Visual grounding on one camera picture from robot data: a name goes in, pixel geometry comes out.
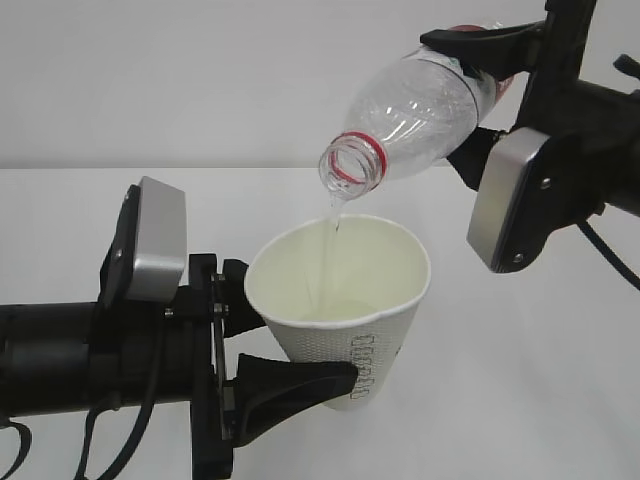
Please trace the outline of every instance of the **paper cup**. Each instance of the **paper cup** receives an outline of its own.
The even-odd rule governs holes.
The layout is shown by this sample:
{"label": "paper cup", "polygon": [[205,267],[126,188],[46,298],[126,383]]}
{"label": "paper cup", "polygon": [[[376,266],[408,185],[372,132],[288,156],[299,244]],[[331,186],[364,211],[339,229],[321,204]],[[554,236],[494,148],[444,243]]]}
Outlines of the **paper cup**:
{"label": "paper cup", "polygon": [[320,318],[328,228],[327,220],[316,220],[272,240],[249,266],[245,292],[291,361],[358,367],[353,391],[327,402],[349,410],[368,403],[382,387],[429,287],[431,264],[406,228],[378,217],[344,215],[327,271],[327,304],[339,308]]}

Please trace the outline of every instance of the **printed text on cup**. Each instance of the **printed text on cup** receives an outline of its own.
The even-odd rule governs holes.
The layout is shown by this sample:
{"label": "printed text on cup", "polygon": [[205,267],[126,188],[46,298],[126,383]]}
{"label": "printed text on cup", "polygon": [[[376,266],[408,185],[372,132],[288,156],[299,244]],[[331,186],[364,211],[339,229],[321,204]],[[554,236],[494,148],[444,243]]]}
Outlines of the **printed text on cup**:
{"label": "printed text on cup", "polygon": [[358,368],[358,379],[350,398],[357,400],[369,395],[369,388],[375,383],[372,376],[375,335],[358,335],[351,339],[351,363]]}

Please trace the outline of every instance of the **white tabletop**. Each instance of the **white tabletop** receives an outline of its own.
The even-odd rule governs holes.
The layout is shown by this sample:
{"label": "white tabletop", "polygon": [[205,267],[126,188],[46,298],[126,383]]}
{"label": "white tabletop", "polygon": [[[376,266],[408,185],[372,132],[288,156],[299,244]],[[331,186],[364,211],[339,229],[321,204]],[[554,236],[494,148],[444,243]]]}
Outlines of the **white tabletop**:
{"label": "white tabletop", "polygon": [[[187,192],[191,253],[249,262],[327,206],[312,169],[3,171],[0,304],[95,299],[122,195],[142,175]],[[433,168],[349,208],[413,230],[432,257],[432,288],[369,407],[290,419],[236,451],[234,479],[640,477],[640,294],[574,228],[528,270],[490,273],[465,242],[473,199],[452,169]],[[594,224],[640,268],[640,221],[610,209]],[[228,343],[232,373],[240,352],[284,358],[266,329]],[[135,414],[100,420],[89,478]],[[71,478],[83,415],[26,422],[33,453],[16,480]],[[0,465],[14,441],[0,435]],[[189,478],[189,445],[187,405],[158,406],[121,478]]]}

